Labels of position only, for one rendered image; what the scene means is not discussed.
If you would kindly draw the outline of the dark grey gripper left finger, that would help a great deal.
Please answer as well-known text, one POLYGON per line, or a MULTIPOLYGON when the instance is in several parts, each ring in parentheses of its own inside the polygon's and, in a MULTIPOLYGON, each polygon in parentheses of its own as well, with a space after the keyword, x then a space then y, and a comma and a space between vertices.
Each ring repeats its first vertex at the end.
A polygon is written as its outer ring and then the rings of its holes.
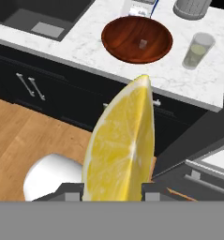
POLYGON ((63 183, 53 193, 36 199, 36 202, 81 202, 84 183, 63 183))

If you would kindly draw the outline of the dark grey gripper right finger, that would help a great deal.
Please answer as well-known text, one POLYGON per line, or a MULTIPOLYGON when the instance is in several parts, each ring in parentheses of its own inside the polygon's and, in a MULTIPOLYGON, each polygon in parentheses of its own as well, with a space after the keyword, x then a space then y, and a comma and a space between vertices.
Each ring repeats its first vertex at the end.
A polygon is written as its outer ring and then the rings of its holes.
POLYGON ((193 201, 191 197, 160 183, 143 183, 142 200, 144 202, 193 201))

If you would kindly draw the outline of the yellow lemon wedge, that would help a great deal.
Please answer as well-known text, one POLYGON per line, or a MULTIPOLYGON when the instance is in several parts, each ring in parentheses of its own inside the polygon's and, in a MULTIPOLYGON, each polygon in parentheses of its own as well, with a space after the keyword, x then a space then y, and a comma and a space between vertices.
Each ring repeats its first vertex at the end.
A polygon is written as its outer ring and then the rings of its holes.
POLYGON ((151 81, 141 75, 108 104, 82 166, 85 201, 139 201, 155 167, 151 81))

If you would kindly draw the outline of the glass of lemonade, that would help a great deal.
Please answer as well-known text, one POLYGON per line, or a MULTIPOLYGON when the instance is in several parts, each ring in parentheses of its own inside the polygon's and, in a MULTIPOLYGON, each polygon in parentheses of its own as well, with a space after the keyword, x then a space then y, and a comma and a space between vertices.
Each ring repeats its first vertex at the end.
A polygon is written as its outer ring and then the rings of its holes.
POLYGON ((182 63, 183 67, 186 69, 195 69, 215 43, 216 40, 212 35, 204 32, 196 33, 187 49, 182 63))

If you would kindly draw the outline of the brown wooden bowl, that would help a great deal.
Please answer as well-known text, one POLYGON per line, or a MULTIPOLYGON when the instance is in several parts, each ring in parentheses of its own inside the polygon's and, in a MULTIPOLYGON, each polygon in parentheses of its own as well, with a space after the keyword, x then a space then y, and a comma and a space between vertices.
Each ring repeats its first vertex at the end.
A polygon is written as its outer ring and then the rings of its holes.
POLYGON ((172 34, 160 22, 139 16, 120 17, 101 33, 104 48, 115 58, 130 64, 148 64, 164 57, 172 48, 172 34), (140 49, 140 41, 147 41, 140 49))

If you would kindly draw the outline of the white rounded object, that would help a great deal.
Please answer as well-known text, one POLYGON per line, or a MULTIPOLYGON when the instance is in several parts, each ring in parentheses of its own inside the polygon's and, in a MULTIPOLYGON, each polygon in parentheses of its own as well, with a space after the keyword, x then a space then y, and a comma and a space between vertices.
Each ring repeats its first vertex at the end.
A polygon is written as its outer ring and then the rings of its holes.
POLYGON ((80 183, 82 164, 59 154, 39 159, 27 172, 23 181, 23 195, 27 202, 54 193, 63 183, 80 183))

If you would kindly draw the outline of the black cupboard door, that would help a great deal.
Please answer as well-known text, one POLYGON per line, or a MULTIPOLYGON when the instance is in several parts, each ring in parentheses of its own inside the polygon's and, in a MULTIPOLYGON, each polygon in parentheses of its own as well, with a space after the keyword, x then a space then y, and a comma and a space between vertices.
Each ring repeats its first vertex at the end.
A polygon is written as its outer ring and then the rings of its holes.
POLYGON ((0 98, 30 108, 33 97, 16 75, 14 66, 0 57, 0 98))
POLYGON ((27 67, 37 88, 57 105, 60 117, 72 125, 92 131, 103 113, 102 96, 70 83, 64 74, 40 67, 27 67))

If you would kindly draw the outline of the dark grey sink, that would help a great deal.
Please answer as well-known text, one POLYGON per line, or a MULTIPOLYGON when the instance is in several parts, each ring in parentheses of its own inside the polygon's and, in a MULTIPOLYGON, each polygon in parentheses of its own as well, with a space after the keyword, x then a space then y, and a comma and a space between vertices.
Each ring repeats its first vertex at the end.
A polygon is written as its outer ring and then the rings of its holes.
POLYGON ((0 24, 62 41, 95 0, 0 0, 0 24))

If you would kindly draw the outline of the white box with blue print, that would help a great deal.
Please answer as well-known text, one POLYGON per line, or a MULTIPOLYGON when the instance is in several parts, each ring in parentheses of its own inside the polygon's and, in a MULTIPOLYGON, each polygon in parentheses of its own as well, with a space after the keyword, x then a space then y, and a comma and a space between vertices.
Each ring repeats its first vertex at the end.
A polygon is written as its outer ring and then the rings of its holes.
POLYGON ((125 0, 121 15, 150 18, 159 0, 125 0))

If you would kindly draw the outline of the grey ribbed canister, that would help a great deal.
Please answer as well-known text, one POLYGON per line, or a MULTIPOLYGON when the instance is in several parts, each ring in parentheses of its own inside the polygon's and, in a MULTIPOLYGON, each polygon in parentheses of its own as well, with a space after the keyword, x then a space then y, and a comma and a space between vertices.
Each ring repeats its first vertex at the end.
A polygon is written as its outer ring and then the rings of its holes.
POLYGON ((173 12, 180 18, 197 21, 202 19, 212 0, 176 0, 173 5, 173 12))

